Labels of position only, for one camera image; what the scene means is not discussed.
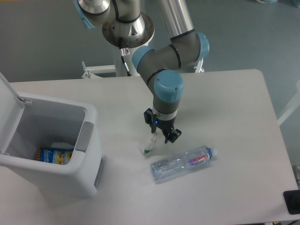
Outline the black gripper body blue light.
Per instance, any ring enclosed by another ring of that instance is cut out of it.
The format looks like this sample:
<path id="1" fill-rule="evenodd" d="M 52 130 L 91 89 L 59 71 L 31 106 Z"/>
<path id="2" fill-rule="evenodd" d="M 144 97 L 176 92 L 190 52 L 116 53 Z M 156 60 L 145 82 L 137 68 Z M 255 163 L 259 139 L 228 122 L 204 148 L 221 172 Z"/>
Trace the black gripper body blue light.
<path id="1" fill-rule="evenodd" d="M 176 117 L 173 117 L 170 120 L 161 120 L 158 118 L 157 114 L 154 114 L 155 124 L 157 128 L 159 128 L 162 131 L 163 134 L 164 134 L 164 130 L 168 130 L 174 127 L 175 118 Z"/>

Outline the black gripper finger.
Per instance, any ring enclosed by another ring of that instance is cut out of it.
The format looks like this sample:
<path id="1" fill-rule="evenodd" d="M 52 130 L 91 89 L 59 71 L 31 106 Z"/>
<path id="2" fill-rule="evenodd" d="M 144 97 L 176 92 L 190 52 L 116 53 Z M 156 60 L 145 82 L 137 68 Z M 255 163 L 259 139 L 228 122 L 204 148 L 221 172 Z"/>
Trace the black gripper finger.
<path id="1" fill-rule="evenodd" d="M 165 143 L 174 143 L 181 136 L 181 134 L 182 132 L 174 127 L 168 130 L 164 130 Z"/>
<path id="2" fill-rule="evenodd" d="M 152 109 L 148 108 L 143 114 L 144 114 L 145 123 L 150 126 L 151 133 L 153 134 L 156 131 L 157 126 L 155 124 L 155 119 L 154 119 L 154 114 Z"/>

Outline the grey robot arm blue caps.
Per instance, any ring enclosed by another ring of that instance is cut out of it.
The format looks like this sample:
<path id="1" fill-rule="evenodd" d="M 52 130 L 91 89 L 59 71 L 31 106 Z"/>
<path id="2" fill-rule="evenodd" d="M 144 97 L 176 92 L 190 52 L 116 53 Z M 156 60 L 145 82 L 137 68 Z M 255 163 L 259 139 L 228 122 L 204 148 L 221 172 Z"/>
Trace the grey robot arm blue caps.
<path id="1" fill-rule="evenodd" d="M 209 42 L 195 31 L 186 2 L 159 1 L 170 38 L 170 44 L 159 50 L 148 45 L 155 29 L 139 0 L 75 0 L 73 4 L 86 28 L 101 26 L 107 42 L 120 54 L 130 51 L 133 67 L 153 95 L 153 106 L 144 112 L 145 122 L 152 132 L 160 129 L 166 143 L 175 142 L 181 135 L 174 122 L 184 87 L 178 69 L 209 53 Z"/>

